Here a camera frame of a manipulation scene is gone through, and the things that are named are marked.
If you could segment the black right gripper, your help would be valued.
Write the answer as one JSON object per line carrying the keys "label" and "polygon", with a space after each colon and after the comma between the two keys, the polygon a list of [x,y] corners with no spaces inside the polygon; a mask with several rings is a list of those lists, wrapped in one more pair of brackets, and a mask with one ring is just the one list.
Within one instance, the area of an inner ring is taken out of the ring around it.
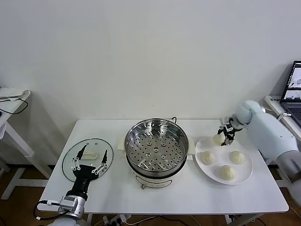
{"label": "black right gripper", "polygon": [[231,145],[233,143],[235,131],[230,123],[227,123],[225,127],[219,127],[217,135],[220,134],[223,134],[226,137],[225,140],[222,142],[221,146]]}

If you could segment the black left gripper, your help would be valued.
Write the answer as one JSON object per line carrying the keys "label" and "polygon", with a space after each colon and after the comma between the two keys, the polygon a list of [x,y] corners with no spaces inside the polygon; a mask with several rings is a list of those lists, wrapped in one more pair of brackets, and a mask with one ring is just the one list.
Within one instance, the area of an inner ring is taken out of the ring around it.
{"label": "black left gripper", "polygon": [[76,179],[70,190],[70,195],[87,195],[88,187],[91,181],[98,179],[98,174],[100,172],[104,172],[107,169],[107,152],[105,151],[102,162],[97,167],[88,166],[88,165],[80,165],[80,160],[84,154],[85,148],[87,145],[84,145],[82,149],[77,153],[76,157],[72,159],[74,171]]}

